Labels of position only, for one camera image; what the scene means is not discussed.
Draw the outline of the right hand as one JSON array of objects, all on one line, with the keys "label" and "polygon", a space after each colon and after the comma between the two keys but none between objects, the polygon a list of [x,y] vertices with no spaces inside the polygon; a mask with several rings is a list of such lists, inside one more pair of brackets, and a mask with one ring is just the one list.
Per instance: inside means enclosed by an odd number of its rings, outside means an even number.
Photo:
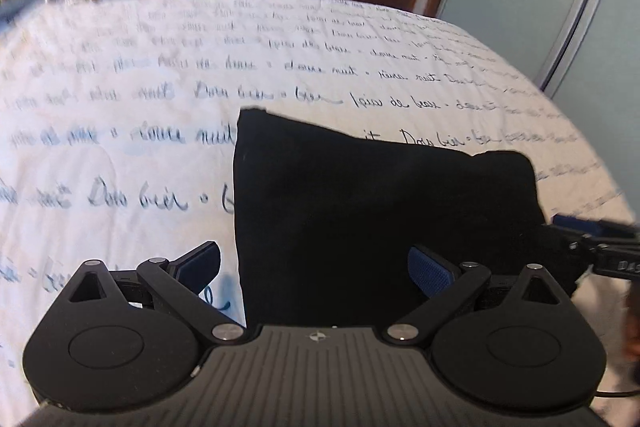
[{"label": "right hand", "polygon": [[634,363],[632,378],[639,384],[640,358],[640,288],[632,282],[626,297],[626,313],[623,327],[623,350],[629,361]]}]

